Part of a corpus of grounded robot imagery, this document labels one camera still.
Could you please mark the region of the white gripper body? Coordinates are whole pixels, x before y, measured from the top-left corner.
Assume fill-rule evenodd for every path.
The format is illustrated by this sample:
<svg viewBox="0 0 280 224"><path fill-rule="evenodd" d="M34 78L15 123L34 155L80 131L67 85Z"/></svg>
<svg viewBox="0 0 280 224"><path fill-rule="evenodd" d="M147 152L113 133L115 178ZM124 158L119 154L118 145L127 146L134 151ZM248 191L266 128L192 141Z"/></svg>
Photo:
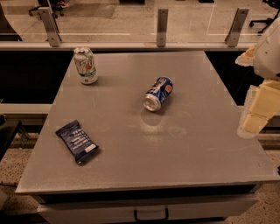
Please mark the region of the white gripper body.
<svg viewBox="0 0 280 224"><path fill-rule="evenodd" d="M253 67L264 79L280 80L280 18L259 38L255 46Z"/></svg>

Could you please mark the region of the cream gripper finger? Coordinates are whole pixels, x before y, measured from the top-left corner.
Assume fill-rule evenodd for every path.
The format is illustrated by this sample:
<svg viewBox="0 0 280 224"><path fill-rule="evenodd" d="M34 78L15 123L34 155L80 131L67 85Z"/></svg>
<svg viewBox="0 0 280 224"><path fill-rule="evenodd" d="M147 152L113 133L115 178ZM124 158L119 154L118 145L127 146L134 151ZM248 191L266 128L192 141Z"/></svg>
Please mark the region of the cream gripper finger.
<svg viewBox="0 0 280 224"><path fill-rule="evenodd" d="M240 135L258 135L268 121L280 111L280 82L265 80L251 85L246 94L239 121Z"/></svg>
<svg viewBox="0 0 280 224"><path fill-rule="evenodd" d="M236 58L235 63L242 67L252 67L254 63L255 49L256 45L252 45L246 50L246 52Z"/></svg>

